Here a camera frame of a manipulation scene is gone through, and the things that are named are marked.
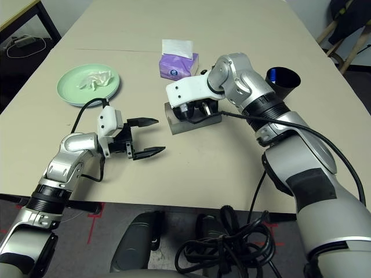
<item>silver robotic arm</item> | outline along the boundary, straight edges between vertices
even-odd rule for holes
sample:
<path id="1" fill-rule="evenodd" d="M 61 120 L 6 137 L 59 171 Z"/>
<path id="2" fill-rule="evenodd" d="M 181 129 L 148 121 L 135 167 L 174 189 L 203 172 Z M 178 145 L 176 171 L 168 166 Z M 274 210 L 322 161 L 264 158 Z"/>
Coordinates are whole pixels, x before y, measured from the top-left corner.
<path id="1" fill-rule="evenodd" d="M 63 210 L 79 180 L 88 177 L 101 181 L 102 162 L 113 152 L 126 152 L 128 158 L 135 160 L 165 149 L 153 147 L 136 152 L 133 147 L 130 128 L 157 122 L 151 118 L 136 118 L 123 123 L 120 111 L 107 105 L 98 117 L 98 134 L 66 136 L 0 245 L 0 277 L 42 277 L 58 239 L 52 230 L 59 226 Z M 101 163 L 99 179 L 84 174 L 90 159 L 99 159 Z"/>
<path id="2" fill-rule="evenodd" d="M 224 97 L 245 116 L 307 126 L 290 111 L 243 53 L 221 56 L 205 75 L 167 86 L 172 107 Z M 260 145 L 270 146 L 263 166 L 275 186 L 296 199 L 297 222 L 308 264 L 307 277 L 369 277 L 371 214 L 336 180 L 336 164 L 325 145 L 307 131 L 248 120 Z"/>

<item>light green plate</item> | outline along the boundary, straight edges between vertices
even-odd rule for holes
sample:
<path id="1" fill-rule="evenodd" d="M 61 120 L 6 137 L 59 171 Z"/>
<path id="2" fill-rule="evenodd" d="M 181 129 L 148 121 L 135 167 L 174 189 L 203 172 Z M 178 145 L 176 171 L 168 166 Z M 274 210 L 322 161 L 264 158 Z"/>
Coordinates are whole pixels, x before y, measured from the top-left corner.
<path id="1" fill-rule="evenodd" d="M 111 71 L 113 77 L 107 86 L 96 86 L 96 90 L 84 87 L 79 89 L 81 81 L 86 78 L 91 72 L 95 71 Z M 73 68 L 66 72 L 57 84 L 58 95 L 66 102 L 74 106 L 83 106 L 89 100 L 96 97 L 110 98 L 117 91 L 118 85 L 120 84 L 120 78 L 117 72 L 107 66 L 101 64 L 87 64 L 81 65 L 79 67 Z M 94 106 L 100 104 L 100 102 L 95 102 L 90 104 Z"/>

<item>purple tissue box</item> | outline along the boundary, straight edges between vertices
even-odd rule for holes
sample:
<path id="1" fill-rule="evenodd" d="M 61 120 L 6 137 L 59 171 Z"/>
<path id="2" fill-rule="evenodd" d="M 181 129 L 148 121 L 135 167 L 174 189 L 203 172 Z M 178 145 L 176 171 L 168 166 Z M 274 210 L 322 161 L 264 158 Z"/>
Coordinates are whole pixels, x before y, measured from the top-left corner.
<path id="1" fill-rule="evenodd" d="M 183 77 L 193 76 L 198 68 L 198 54 L 193 53 L 193 60 L 164 54 L 159 62 L 160 76 L 171 80 L 179 80 Z"/>

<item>power strip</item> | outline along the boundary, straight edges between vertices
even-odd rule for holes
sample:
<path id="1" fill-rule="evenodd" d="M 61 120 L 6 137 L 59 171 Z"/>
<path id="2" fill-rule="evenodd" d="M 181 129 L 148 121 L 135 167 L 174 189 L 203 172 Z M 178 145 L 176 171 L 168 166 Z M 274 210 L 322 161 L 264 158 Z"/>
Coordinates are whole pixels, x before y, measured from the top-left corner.
<path id="1" fill-rule="evenodd" d="M 31 43 L 34 43 L 36 39 L 33 36 L 26 36 L 25 38 L 18 39 L 14 41 L 14 44 L 18 47 L 21 48 L 23 46 L 29 45 Z"/>

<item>table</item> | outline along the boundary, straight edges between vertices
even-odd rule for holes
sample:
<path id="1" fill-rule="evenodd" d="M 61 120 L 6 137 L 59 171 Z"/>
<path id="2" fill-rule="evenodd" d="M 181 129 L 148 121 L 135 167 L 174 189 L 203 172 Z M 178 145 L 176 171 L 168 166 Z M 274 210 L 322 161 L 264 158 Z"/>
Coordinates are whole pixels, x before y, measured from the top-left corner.
<path id="1" fill-rule="evenodd" d="M 35 15 L 39 17 L 54 43 L 57 43 L 61 36 L 40 0 L 1 0 L 0 43 Z"/>
<path id="2" fill-rule="evenodd" d="M 192 15 L 187 25 L 178 22 L 179 10 Z M 247 123 L 233 118 L 171 134 L 163 108 L 165 86 L 171 81 L 160 78 L 158 70 L 162 38 L 192 39 L 200 54 L 199 71 L 210 68 L 220 55 L 237 51 L 248 54 L 263 76 L 273 66 L 296 71 L 301 85 L 287 97 L 287 105 L 345 153 L 370 200 L 371 118 L 331 60 L 280 0 L 231 0 L 227 7 L 223 0 L 93 2 L 0 116 L 0 192 L 32 193 L 79 111 L 57 96 L 59 78 L 78 65 L 102 63 L 115 68 L 122 78 L 111 105 L 125 119 L 159 120 L 157 125 L 133 128 L 136 149 L 166 149 L 149 159 L 132 161 L 122 154 L 107 160 L 104 181 L 82 180 L 73 198 L 209 208 L 230 204 L 247 210 L 263 172 L 264 149 Z M 236 112 L 226 100 L 220 106 Z M 96 131 L 100 111 L 84 112 L 78 131 Z M 357 195 L 350 174 L 336 161 L 340 182 Z M 292 213 L 295 205 L 267 178 L 254 209 Z"/>

